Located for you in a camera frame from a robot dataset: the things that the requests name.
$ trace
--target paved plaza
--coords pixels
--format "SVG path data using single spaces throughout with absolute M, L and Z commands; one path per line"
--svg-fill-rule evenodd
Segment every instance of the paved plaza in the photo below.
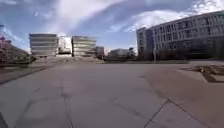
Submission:
M 207 128 L 147 82 L 156 67 L 55 66 L 1 85 L 0 112 L 9 128 Z

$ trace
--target sky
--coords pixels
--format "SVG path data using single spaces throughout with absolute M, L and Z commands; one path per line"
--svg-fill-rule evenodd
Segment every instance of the sky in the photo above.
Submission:
M 224 9 L 224 0 L 0 0 L 1 33 L 29 51 L 29 33 L 93 36 L 136 47 L 136 29 Z

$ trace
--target building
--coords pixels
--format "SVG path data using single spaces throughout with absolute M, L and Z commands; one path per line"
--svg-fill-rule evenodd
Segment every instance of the building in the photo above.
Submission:
M 148 54 L 145 52 L 145 43 L 152 41 L 157 54 L 169 50 L 206 47 L 207 51 L 217 56 L 223 49 L 224 11 L 191 16 L 149 29 L 142 28 L 137 30 L 137 34 L 140 55 Z
M 129 54 L 129 50 L 128 49 L 115 49 L 115 50 L 111 50 L 109 53 L 109 57 L 127 57 Z
M 58 37 L 56 34 L 30 34 L 31 53 L 36 58 L 56 57 Z
M 98 57 L 98 58 L 104 57 L 104 47 L 102 47 L 102 46 L 96 47 L 96 57 Z
M 151 29 L 140 28 L 137 30 L 138 56 L 141 59 L 150 59 L 153 54 L 154 42 Z
M 72 55 L 74 57 L 95 57 L 97 39 L 88 36 L 72 37 Z
M 27 63 L 30 58 L 28 52 L 12 45 L 5 37 L 0 38 L 0 63 Z
M 58 53 L 59 54 L 72 54 L 72 41 L 71 37 L 61 36 L 58 37 Z

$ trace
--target office building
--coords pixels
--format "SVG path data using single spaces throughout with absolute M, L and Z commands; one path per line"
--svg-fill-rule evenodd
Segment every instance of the office building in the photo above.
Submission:
M 139 31 L 143 31 L 143 36 L 138 33 Z M 137 30 L 137 34 L 140 55 L 145 53 L 144 49 L 147 49 L 144 43 L 148 42 L 145 40 L 153 37 L 151 41 L 157 54 L 162 51 L 206 47 L 214 56 L 218 56 L 223 49 L 224 12 L 191 16 L 149 29 L 142 28 Z
M 74 57 L 95 57 L 97 39 L 88 36 L 72 37 L 72 55 Z
M 30 34 L 31 53 L 36 58 L 56 57 L 58 37 L 56 34 Z
M 141 59 L 150 59 L 153 54 L 154 42 L 152 36 L 152 30 L 147 28 L 140 28 L 137 30 L 137 44 L 138 44 L 138 56 Z

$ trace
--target building roof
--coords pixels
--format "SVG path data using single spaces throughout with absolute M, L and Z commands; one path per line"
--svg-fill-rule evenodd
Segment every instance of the building roof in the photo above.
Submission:
M 30 34 L 30 37 L 57 37 L 57 34 L 39 33 L 39 34 Z
M 180 21 L 184 21 L 184 20 L 189 20 L 191 18 L 204 17 L 204 16 L 209 16 L 209 15 L 214 15 L 214 14 L 223 15 L 224 16 L 224 11 L 210 12 L 210 13 L 204 13 L 204 14 L 200 14 L 200 15 L 192 15 L 192 16 L 189 16 L 189 17 L 185 17 L 185 18 L 173 20 L 173 21 L 170 21 L 170 22 L 162 23 L 162 24 L 159 24 L 159 25 L 155 25 L 155 26 L 152 26 L 151 28 L 148 28 L 148 29 L 153 29 L 153 28 L 159 27 L 161 25 L 168 25 L 168 24 L 171 24 L 171 23 L 174 23 L 174 22 L 180 22 Z

